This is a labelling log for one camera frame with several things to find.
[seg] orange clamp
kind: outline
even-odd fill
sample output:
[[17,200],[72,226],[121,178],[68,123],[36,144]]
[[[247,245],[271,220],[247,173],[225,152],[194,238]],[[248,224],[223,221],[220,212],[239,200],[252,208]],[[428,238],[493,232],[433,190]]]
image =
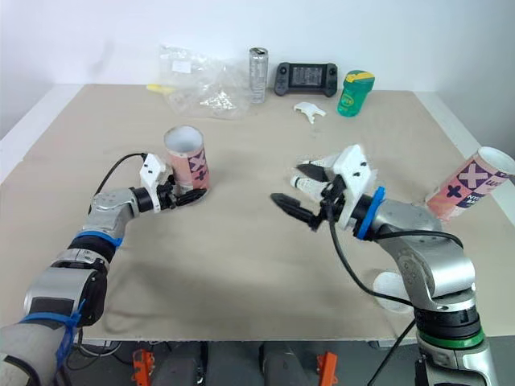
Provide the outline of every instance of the orange clamp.
[[319,373],[319,386],[332,386],[338,383],[335,376],[336,363],[338,355],[325,351],[325,355],[317,355],[316,362],[318,364],[316,372]]
[[138,386],[150,386],[150,374],[154,371],[154,354],[150,351],[139,349],[132,353],[134,375],[132,380]]

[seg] yellow lid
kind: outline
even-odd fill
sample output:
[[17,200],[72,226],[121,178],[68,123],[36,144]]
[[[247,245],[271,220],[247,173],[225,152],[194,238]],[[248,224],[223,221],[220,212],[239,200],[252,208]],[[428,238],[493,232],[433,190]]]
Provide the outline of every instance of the yellow lid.
[[358,74],[347,74],[345,80],[349,83],[352,83],[354,80],[363,80],[373,78],[373,74],[370,72],[360,72]]

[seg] printed paper cup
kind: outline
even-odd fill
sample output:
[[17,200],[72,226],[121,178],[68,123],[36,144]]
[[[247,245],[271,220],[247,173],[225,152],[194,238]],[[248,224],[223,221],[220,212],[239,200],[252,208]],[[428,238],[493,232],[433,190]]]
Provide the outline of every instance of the printed paper cup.
[[202,133],[192,126],[177,126],[164,134],[164,144],[179,193],[209,189],[209,169]]
[[515,161],[492,147],[480,147],[455,173],[427,196],[426,205],[448,221],[515,175]]

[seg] cup opening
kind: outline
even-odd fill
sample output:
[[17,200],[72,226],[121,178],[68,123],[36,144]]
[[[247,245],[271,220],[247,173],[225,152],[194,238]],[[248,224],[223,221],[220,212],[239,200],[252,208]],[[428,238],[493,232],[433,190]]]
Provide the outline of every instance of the cup opening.
[[202,133],[192,126],[178,126],[164,134],[164,144],[170,151],[188,153],[202,147]]
[[515,175],[515,160],[506,153],[488,146],[480,147],[477,152],[489,165],[507,175]]

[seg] clear plastic bag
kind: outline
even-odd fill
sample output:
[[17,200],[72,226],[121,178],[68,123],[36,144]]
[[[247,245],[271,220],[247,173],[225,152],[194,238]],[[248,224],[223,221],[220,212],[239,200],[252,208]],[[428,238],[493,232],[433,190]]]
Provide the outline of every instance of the clear plastic bag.
[[186,117],[238,119],[250,106],[249,77],[236,66],[187,49],[161,46],[161,85],[173,110]]

